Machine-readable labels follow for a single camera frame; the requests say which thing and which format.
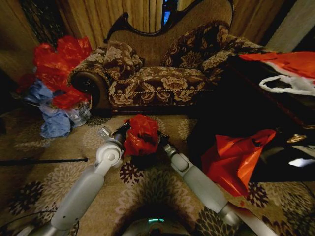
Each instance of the floral carpet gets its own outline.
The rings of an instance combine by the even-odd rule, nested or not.
[[[6,134],[0,135],[0,161],[88,158],[87,162],[0,166],[0,235],[9,236],[27,225],[47,222],[81,172],[94,163],[95,152],[103,143],[97,131],[104,125],[115,130],[131,116],[92,117],[67,137],[55,139],[40,137],[40,113],[19,109],[1,117]],[[151,118],[170,135],[170,142],[179,151],[188,153],[186,138],[196,120],[185,115]],[[278,235],[315,235],[315,182],[250,183],[249,187],[245,197],[224,194],[235,205],[252,211]],[[133,215],[157,209],[165,209],[167,215],[172,212],[192,235],[227,236],[236,230],[204,207],[159,149],[154,164],[145,169],[128,156],[120,167],[110,169],[100,193],[69,235],[121,235]]]

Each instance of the gray robot arm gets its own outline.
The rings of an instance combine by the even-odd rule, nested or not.
[[[90,165],[62,200],[49,223],[32,231],[30,236],[64,236],[82,218],[104,184],[104,177],[112,166],[120,165],[123,143],[129,124],[113,135],[105,127],[99,131],[106,141],[96,152],[96,162]]]
[[[208,209],[216,212],[227,224],[235,226],[243,221],[252,230],[252,234],[250,235],[277,236],[274,231],[249,210],[229,203],[218,186],[199,168],[194,166],[186,156],[178,153],[171,144],[164,142],[164,150],[171,159],[173,169],[182,176],[184,182],[199,200]]]

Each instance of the red plastic bag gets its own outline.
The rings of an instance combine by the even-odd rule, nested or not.
[[[126,155],[144,156],[158,148],[158,122],[144,115],[129,120],[131,128],[125,140]]]
[[[300,76],[315,78],[315,52],[245,54],[240,57],[245,60],[272,62]]]
[[[247,138],[216,135],[216,143],[201,157],[202,171],[233,196],[247,195],[262,148],[275,134],[264,129]]]
[[[52,92],[64,92],[63,95],[54,98],[53,105],[56,107],[68,109],[89,99],[87,94],[77,91],[72,85],[68,86],[68,75],[91,51],[87,37],[75,39],[71,36],[58,40],[57,52],[47,43],[35,48],[36,77],[40,78]]]
[[[15,92],[17,94],[22,94],[23,92],[27,91],[29,86],[35,83],[36,77],[34,74],[25,74],[21,76],[18,82],[18,87],[16,88]]]

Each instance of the cable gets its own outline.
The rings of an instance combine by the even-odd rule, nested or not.
[[[13,222],[15,222],[15,221],[17,221],[17,220],[23,219],[23,218],[25,218],[25,217],[29,217],[29,216],[31,216],[31,215],[36,215],[36,214],[41,214],[41,213],[54,213],[54,212],[56,212],[56,211],[55,211],[55,210],[43,210],[43,211],[38,211],[38,212],[34,212],[34,213],[31,213],[31,214],[28,214],[28,215],[24,215],[24,216],[21,216],[21,217],[19,217],[19,218],[17,218],[17,219],[11,220],[11,221],[8,222],[8,223],[5,223],[4,225],[2,225],[2,226],[0,227],[0,229],[1,229],[1,228],[4,228],[4,227],[6,227],[6,226],[8,226],[9,224],[11,224],[11,223],[13,223]],[[78,228],[77,228],[77,230],[76,230],[76,232],[75,232],[75,236],[77,236],[77,234],[78,234],[79,227],[80,227],[80,222],[78,221],[77,224],[78,224]]]

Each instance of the window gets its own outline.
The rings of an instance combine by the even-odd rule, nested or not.
[[[178,0],[163,0],[162,6],[162,26],[168,21],[171,12],[175,11],[177,8]]]

